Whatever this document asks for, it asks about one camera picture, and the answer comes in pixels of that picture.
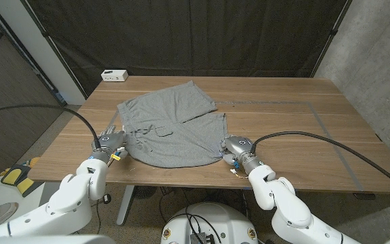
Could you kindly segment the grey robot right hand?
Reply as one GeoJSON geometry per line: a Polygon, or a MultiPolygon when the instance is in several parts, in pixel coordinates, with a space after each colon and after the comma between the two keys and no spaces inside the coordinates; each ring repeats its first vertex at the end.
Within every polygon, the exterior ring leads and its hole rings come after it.
{"type": "Polygon", "coordinates": [[[254,168],[263,165],[259,157],[251,152],[253,142],[241,136],[228,136],[221,141],[223,160],[249,175],[254,168]]]}

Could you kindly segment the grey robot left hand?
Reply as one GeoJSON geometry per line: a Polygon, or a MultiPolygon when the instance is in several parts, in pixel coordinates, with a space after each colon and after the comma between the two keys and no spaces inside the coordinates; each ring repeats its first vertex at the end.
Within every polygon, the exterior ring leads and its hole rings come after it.
{"type": "Polygon", "coordinates": [[[124,159],[128,152],[125,148],[126,134],[123,130],[117,130],[115,125],[108,126],[98,137],[100,148],[95,147],[92,142],[92,153],[90,159],[99,159],[105,163],[112,160],[112,155],[118,159],[124,159]]]}

